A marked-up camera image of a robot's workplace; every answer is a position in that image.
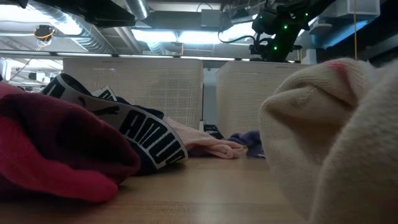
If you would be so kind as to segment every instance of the purple fabric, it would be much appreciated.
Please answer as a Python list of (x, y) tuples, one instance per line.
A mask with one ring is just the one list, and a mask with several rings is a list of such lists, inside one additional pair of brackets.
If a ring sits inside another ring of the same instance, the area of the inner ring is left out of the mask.
[(249, 131), (245, 134), (236, 133), (229, 137), (228, 140), (246, 146), (248, 148), (246, 153), (247, 156), (261, 158), (266, 157), (264, 155), (264, 150), (262, 149), (259, 131)]

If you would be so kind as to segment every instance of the laundry pile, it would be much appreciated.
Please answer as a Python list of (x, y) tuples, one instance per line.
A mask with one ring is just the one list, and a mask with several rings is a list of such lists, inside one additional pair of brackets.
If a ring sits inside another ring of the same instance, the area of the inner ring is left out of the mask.
[(242, 146), (247, 147), (246, 155), (248, 157), (259, 157), (265, 158), (264, 150), (262, 148), (260, 132), (259, 131), (248, 131), (244, 134), (233, 134), (228, 139), (229, 141), (236, 142)]
[(41, 94), (0, 83), (0, 127), (0, 198), (104, 202), (131, 175), (153, 174), (197, 152), (233, 159), (243, 150), (131, 105), (108, 86), (90, 93), (67, 74)]
[(398, 62), (303, 69), (259, 117), (271, 171), (309, 223), (398, 223)]

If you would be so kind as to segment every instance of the red fabric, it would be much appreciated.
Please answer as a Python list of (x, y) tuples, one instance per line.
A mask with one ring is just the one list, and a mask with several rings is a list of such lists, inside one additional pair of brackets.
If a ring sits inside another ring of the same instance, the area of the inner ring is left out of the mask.
[(0, 198), (105, 202), (139, 166), (125, 138), (86, 109), (0, 83)]

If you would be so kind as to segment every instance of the table surface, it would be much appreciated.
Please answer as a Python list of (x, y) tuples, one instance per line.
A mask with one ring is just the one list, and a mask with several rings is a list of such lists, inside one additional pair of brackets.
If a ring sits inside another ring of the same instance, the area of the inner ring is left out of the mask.
[(0, 223), (303, 223), (264, 159), (190, 159), (131, 177), (108, 203), (49, 198), (0, 202)]

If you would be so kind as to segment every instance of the pink fabric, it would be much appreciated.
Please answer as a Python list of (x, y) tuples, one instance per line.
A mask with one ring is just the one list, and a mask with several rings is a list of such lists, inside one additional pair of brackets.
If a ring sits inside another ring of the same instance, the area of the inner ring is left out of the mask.
[(86, 109), (0, 83), (0, 200), (106, 202), (139, 168), (119, 131)]
[(243, 146), (238, 143), (215, 139), (203, 131), (186, 127), (170, 118), (165, 120), (180, 136), (188, 152), (203, 151), (223, 159), (239, 158), (243, 153)]

